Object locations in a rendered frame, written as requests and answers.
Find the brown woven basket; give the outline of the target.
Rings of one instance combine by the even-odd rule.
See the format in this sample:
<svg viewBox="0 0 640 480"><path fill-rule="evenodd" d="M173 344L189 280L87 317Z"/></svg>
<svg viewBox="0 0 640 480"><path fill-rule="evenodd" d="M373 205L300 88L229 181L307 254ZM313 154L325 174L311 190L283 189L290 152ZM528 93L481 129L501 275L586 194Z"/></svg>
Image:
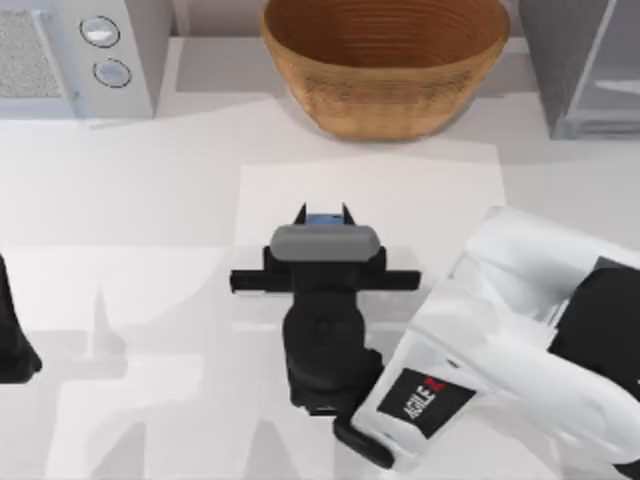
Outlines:
<svg viewBox="0 0 640 480"><path fill-rule="evenodd" d="M265 0L260 28L321 130L394 141L431 135L461 111L511 20L500 0Z"/></svg>

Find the pale microwave oven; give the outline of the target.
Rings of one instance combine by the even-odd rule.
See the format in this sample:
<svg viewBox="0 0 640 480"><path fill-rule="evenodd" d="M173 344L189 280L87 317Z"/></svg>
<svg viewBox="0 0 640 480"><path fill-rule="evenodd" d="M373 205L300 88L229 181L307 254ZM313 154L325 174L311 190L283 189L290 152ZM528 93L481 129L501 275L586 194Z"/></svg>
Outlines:
<svg viewBox="0 0 640 480"><path fill-rule="evenodd" d="M147 119L155 115L173 28L172 0L53 0L70 57L68 78L78 90L79 115L67 119ZM96 48L79 33L82 19L106 16L121 32L111 48ZM108 58L125 63L132 81L124 88L101 85L93 65Z"/></svg>

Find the small round microwave knob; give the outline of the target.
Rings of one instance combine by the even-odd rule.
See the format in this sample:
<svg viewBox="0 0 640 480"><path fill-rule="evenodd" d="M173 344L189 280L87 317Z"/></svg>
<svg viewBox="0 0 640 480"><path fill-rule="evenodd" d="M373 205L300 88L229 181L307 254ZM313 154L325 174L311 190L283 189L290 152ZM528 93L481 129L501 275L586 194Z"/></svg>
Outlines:
<svg viewBox="0 0 640 480"><path fill-rule="evenodd" d="M93 76L103 86L120 89L132 81L130 68L122 61L108 58L93 65Z"/></svg>

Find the large round microwave knob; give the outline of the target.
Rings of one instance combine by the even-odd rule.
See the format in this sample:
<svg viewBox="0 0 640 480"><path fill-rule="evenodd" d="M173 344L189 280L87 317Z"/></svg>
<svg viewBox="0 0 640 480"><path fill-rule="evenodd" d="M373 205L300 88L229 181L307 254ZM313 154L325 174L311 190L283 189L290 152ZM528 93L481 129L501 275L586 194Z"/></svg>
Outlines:
<svg viewBox="0 0 640 480"><path fill-rule="evenodd" d="M82 19L79 23L79 33L86 43L102 49L115 46L121 38L118 25L106 16Z"/></svg>

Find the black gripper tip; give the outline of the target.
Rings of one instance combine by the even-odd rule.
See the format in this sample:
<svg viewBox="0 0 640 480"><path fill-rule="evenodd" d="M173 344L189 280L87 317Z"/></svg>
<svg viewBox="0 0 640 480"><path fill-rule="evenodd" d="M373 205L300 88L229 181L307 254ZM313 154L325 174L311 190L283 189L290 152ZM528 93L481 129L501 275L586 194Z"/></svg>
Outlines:
<svg viewBox="0 0 640 480"><path fill-rule="evenodd" d="M26 384L42 368L40 356L20 325L6 262L0 254L0 385Z"/></svg>

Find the grey mesh microwave door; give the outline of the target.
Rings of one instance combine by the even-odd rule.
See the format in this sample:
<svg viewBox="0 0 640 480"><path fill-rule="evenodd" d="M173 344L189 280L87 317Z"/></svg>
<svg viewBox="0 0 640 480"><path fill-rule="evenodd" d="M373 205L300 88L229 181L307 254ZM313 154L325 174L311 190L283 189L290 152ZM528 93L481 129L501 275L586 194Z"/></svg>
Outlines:
<svg viewBox="0 0 640 480"><path fill-rule="evenodd" d="M79 115L53 0L0 0L0 119Z"/></svg>

